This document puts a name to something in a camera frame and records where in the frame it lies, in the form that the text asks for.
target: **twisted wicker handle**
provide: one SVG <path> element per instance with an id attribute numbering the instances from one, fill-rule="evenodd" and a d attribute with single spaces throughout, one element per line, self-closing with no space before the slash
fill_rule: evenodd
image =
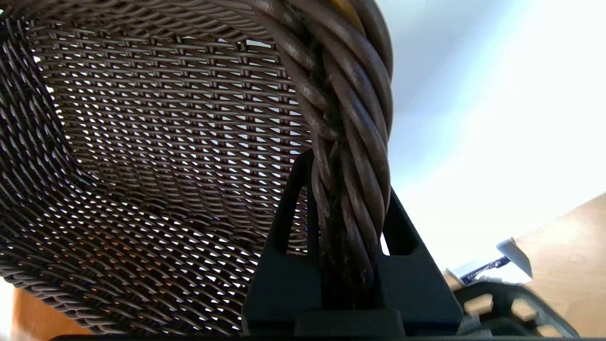
<path id="1" fill-rule="evenodd" d="M 368 289 L 391 191 L 385 22 L 368 0 L 249 3 L 278 43 L 310 126 L 324 266 L 343 272 L 351 288 Z"/>

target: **black plastic bracket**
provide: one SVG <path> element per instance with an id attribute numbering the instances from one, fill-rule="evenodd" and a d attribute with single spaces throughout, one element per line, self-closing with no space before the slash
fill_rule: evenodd
<path id="1" fill-rule="evenodd" d="M 479 282 L 466 286 L 454 292 L 459 304 L 463 306 L 482 295 L 492 295 L 493 305 L 490 311 L 479 316 L 477 325 L 470 325 L 459 332 L 473 334 L 490 330 L 493 336 L 540 336 L 539 327 L 553 326 L 562 337 L 579 337 L 574 328 L 549 307 L 541 298 L 529 289 L 518 285 L 503 283 Z M 534 311 L 535 315 L 529 319 L 522 319 L 513 311 L 514 301 L 525 301 Z"/>
<path id="2" fill-rule="evenodd" d="M 327 313 L 322 301 L 318 213 L 312 191 L 307 192 L 307 255 L 286 254 L 299 191 L 305 185 L 311 188 L 312 164 L 313 154 L 308 151 L 293 165 L 242 309 L 245 333 L 294 336 L 296 329 L 298 336 L 306 336 L 309 334 L 301 331 L 301 325 L 309 325 L 301 320 L 306 319 L 324 321 L 328 326 L 339 325 L 340 329 L 334 330 L 344 330 L 341 336 L 354 336 L 345 330 L 354 330 L 357 327 L 354 324 L 361 319 L 376 319 L 376 323 L 366 325 L 364 334 L 357 336 L 397 336 L 393 333 L 402 327 L 409 336 L 454 335 L 462 319 L 461 306 L 394 191 L 384 225 L 390 255 L 381 253 L 377 257 L 375 309 Z M 379 322 L 394 321 L 394 313 L 399 326 L 386 328 L 386 322 Z M 343 323 L 349 323 L 350 327 L 346 328 Z M 391 330 L 392 335 L 385 335 L 386 330 Z"/>

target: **white wall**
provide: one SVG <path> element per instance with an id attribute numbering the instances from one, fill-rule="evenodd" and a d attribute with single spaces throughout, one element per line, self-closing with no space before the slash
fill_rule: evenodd
<path id="1" fill-rule="evenodd" d="M 440 267 L 606 191 L 606 1 L 378 3 L 392 183 Z"/>
<path id="2" fill-rule="evenodd" d="M 9 340 L 13 321 L 13 293 L 15 287 L 0 277 L 0 340 Z"/>

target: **wicker basket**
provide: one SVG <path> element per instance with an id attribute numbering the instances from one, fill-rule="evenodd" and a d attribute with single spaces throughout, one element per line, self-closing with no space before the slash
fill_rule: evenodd
<path id="1" fill-rule="evenodd" d="M 372 0 L 0 9 L 7 281 L 95 333 L 237 334 L 291 164 L 313 148 L 325 266 L 372 285 L 392 115 Z"/>

